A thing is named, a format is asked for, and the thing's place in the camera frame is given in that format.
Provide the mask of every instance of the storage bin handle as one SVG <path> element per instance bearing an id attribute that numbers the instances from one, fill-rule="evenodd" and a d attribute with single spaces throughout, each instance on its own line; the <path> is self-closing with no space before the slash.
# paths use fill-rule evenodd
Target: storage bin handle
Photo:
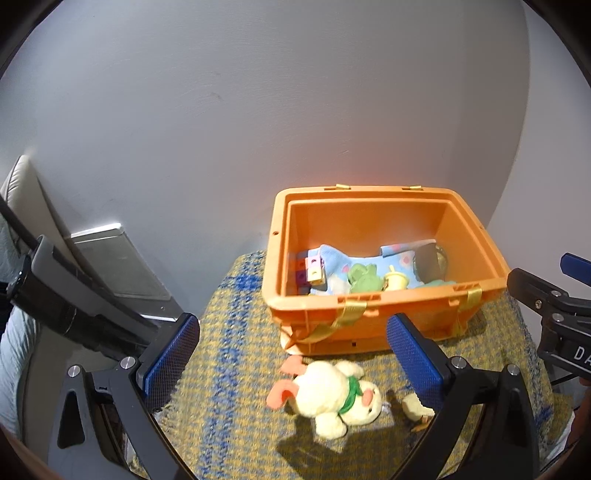
<path id="1" fill-rule="evenodd" d="M 306 338 L 297 339 L 297 343 L 318 343 L 321 340 L 327 339 L 337 330 L 354 325 L 363 316 L 367 306 L 368 303 L 366 301 L 345 300 L 343 311 L 333 323 L 330 325 L 327 323 L 317 325 Z"/>

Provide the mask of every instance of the bunny ear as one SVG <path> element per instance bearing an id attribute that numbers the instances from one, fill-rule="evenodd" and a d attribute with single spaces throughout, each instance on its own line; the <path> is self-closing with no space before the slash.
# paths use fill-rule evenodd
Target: bunny ear
<path id="1" fill-rule="evenodd" d="M 292 380 L 279 380 L 267 395 L 267 407 L 278 410 L 289 397 L 295 397 L 299 389 Z"/>
<path id="2" fill-rule="evenodd" d="M 302 363 L 301 355 L 291 355 L 279 369 L 288 375 L 303 375 L 306 373 L 307 366 Z"/>

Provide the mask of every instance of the rug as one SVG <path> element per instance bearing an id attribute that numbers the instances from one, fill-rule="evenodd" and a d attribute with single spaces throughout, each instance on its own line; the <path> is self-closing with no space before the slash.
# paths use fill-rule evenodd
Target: rug
<path id="1" fill-rule="evenodd" d="M 392 353 L 348 355 L 365 369 L 391 408 L 365 427 L 351 427 L 334 441 L 314 435 L 309 419 L 271 411 L 265 398 L 287 357 L 279 330 L 261 296 L 265 252 L 240 257 L 214 293 L 201 318 L 201 341 L 180 378 L 160 425 L 200 479 L 388 479 L 421 433 L 402 413 L 412 392 Z M 474 368 L 521 368 L 545 458 L 572 409 L 553 394 L 543 362 L 517 303 L 508 295 L 482 307 L 466 334 L 439 342 L 448 356 L 461 355 Z M 478 420 L 473 407 L 442 472 L 457 468 Z M 137 459 L 132 469 L 141 470 Z"/>

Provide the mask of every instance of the small yellow toy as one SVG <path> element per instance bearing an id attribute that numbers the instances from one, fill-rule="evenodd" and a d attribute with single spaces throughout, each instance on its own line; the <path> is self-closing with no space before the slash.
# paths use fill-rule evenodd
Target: small yellow toy
<path id="1" fill-rule="evenodd" d="M 385 285 L 384 291 L 393 290 L 406 290 L 410 280 L 404 273 L 400 273 L 394 270 L 394 267 L 390 265 L 390 271 L 384 275 Z"/>
<path id="2" fill-rule="evenodd" d="M 306 259 L 306 280 L 312 286 L 326 283 L 324 265 L 320 255 L 312 255 Z"/>

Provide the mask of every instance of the green stuffed toy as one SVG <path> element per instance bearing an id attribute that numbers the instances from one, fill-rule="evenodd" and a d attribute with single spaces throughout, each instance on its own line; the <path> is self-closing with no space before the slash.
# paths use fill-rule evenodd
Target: green stuffed toy
<path id="1" fill-rule="evenodd" d="M 350 293 L 367 293 L 370 291 L 381 291 L 384 287 L 384 279 L 378 277 L 378 266 L 371 263 L 362 265 L 356 263 L 347 273 L 351 283 Z"/>

